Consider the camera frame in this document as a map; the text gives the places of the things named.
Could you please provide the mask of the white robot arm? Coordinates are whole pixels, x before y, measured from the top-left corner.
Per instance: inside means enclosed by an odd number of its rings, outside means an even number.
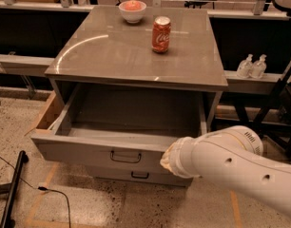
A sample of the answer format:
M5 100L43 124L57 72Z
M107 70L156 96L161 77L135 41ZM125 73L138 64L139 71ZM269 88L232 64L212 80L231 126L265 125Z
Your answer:
M177 177L202 176L291 218L291 164L262 153L260 137L237 125L198 138L180 138L164 152L160 164Z

